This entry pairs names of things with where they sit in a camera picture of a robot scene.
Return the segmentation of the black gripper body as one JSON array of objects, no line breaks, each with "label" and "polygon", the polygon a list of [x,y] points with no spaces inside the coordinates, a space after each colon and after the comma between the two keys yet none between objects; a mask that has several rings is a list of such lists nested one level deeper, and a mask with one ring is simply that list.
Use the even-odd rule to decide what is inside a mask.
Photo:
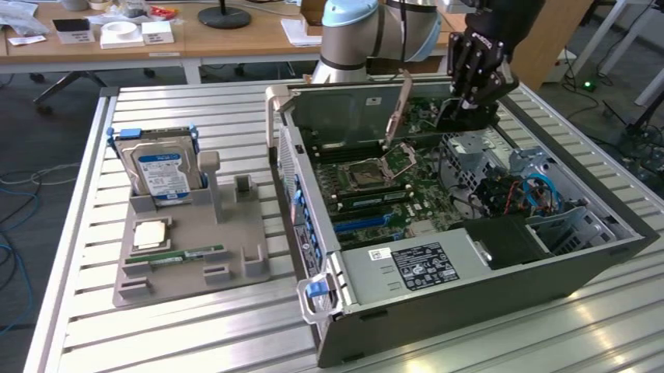
[{"label": "black gripper body", "polygon": [[512,70],[518,44],[530,33],[542,1],[464,1],[466,29],[450,34],[447,74],[457,84],[517,84]]}]

